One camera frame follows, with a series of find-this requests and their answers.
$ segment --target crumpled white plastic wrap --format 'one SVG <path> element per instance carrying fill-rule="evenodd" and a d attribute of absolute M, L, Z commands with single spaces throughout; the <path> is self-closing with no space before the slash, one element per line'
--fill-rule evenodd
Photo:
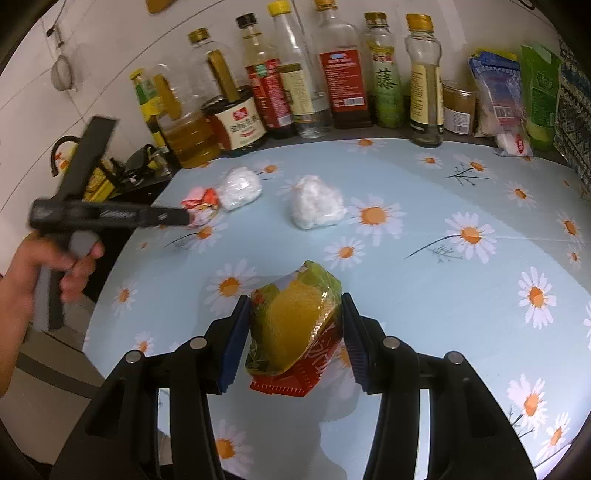
<path fill-rule="evenodd" d="M 315 175 L 302 178 L 291 195 L 291 217 L 302 230 L 335 225 L 347 213 L 340 191 L 329 187 Z"/>
<path fill-rule="evenodd" d="M 227 211 L 251 203 L 261 192 L 261 181 L 257 174 L 246 167 L 231 169 L 217 188 L 220 203 Z"/>

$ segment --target bottle cap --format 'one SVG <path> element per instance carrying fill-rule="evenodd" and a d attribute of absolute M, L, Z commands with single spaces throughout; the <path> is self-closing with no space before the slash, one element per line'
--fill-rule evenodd
<path fill-rule="evenodd" d="M 407 14 L 407 24 L 409 30 L 433 31 L 433 22 L 429 15 Z"/>
<path fill-rule="evenodd" d="M 257 21 L 255 14 L 244 14 L 236 19 L 236 23 L 240 28 L 245 28 L 248 25 L 256 25 Z"/>
<path fill-rule="evenodd" d="M 384 12 L 367 12 L 365 14 L 365 24 L 368 27 L 387 27 L 388 16 Z"/>
<path fill-rule="evenodd" d="M 337 8 L 336 0 L 314 0 L 316 3 L 316 9 L 319 12 L 322 10 L 330 10 L 332 8 Z"/>
<path fill-rule="evenodd" d="M 269 10 L 270 16 L 276 17 L 277 15 L 291 13 L 291 6 L 286 0 L 277 0 L 277 2 L 267 5 L 267 10 Z"/>
<path fill-rule="evenodd" d="M 134 78 L 136 78 L 136 77 L 139 77 L 139 76 L 140 76 L 140 75 L 142 75 L 142 74 L 144 74 L 144 69 L 137 69 L 137 70 L 134 70 L 133 72 L 131 72 L 131 73 L 129 74 L 129 79 L 130 79 L 130 80 L 133 80 Z"/>
<path fill-rule="evenodd" d="M 191 45 L 193 45 L 197 42 L 205 40 L 206 38 L 209 38 L 209 32 L 207 31 L 207 28 L 198 28 L 187 36 L 189 37 L 189 42 L 191 42 Z"/>

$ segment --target bottle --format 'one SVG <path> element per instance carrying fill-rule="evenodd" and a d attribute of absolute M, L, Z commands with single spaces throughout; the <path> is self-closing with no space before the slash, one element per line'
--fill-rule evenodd
<path fill-rule="evenodd" d="M 160 126 L 182 168 L 206 164 L 220 154 L 217 139 L 200 104 L 189 86 L 186 68 L 177 59 L 167 58 L 151 70 L 162 101 Z"/>
<path fill-rule="evenodd" d="M 371 126 L 356 28 L 337 16 L 335 0 L 316 0 L 320 12 L 318 51 L 336 128 Z"/>
<path fill-rule="evenodd" d="M 161 116 L 162 99 L 158 96 L 158 92 L 152 84 L 150 77 L 145 74 L 144 69 L 137 69 L 129 75 L 129 79 L 134 84 L 135 94 L 138 98 L 139 108 L 144 117 L 144 122 L 154 144 L 158 147 L 160 154 L 164 157 L 169 166 L 173 169 L 180 168 L 178 159 L 170 150 L 170 146 L 166 142 L 162 129 L 158 123 L 158 117 Z"/>
<path fill-rule="evenodd" d="M 410 124 L 413 141 L 438 147 L 443 141 L 443 87 L 439 73 L 441 44 L 433 35 L 429 15 L 408 14 L 406 48 L 413 64 L 410 83 Z"/>
<path fill-rule="evenodd" d="M 267 130 L 256 109 L 252 89 L 235 82 L 243 78 L 238 73 L 243 70 L 237 69 L 235 62 L 230 69 L 225 60 L 225 56 L 232 58 L 229 49 L 210 41 L 207 29 L 191 32 L 189 40 L 194 45 L 189 60 L 192 89 L 206 99 L 201 110 L 220 148 L 227 157 L 257 150 L 267 140 Z"/>
<path fill-rule="evenodd" d="M 273 138 L 288 138 L 296 134 L 290 105 L 285 97 L 281 76 L 277 72 L 279 60 L 275 49 L 268 45 L 256 26 L 255 14 L 236 19 L 242 30 L 246 72 L 251 81 L 256 107 Z"/>
<path fill-rule="evenodd" d="M 394 36 L 388 28 L 388 17 L 383 12 L 368 12 L 365 14 L 365 23 L 365 41 L 371 61 L 369 104 L 379 126 L 400 127 L 404 122 L 404 103 L 394 56 Z"/>
<path fill-rule="evenodd" d="M 304 33 L 291 15 L 290 3 L 278 0 L 267 5 L 275 24 L 277 53 L 283 88 L 297 132 L 303 138 L 320 138 L 333 126 L 328 98 L 320 85 L 320 73 L 310 55 Z"/>

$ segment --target gray stripe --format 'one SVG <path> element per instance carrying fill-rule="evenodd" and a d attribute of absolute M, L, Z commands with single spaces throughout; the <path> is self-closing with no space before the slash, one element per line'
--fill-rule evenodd
<path fill-rule="evenodd" d="M 99 387 L 85 383 L 77 378 L 69 377 L 46 365 L 32 359 L 24 353 L 19 353 L 17 368 L 29 375 L 48 383 L 54 387 L 84 398 L 93 398 Z"/>

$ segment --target floral tablecloth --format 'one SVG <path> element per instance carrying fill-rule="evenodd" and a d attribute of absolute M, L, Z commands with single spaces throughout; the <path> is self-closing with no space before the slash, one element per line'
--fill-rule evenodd
<path fill-rule="evenodd" d="M 132 348 L 153 355 L 202 335 L 241 293 L 314 260 L 386 334 L 417 352 L 462 352 L 532 464 L 543 468 L 565 451 L 591 390 L 591 196 L 572 170 L 454 142 L 436 150 L 406 140 L 317 142 L 182 171 L 157 203 L 178 206 L 237 165 L 260 175 L 258 200 L 198 231 L 131 237 L 85 342 L 103 375 Z M 342 191 L 346 220 L 312 231 L 291 223 L 291 188 L 306 174 Z M 225 469 L 257 480 L 363 477 L 380 398 L 355 384 L 343 348 L 304 398 L 249 383 L 240 367 L 228 393 L 210 398 Z M 160 400 L 168 433 L 165 392 Z M 425 394 L 417 478 L 427 471 L 428 422 Z"/>

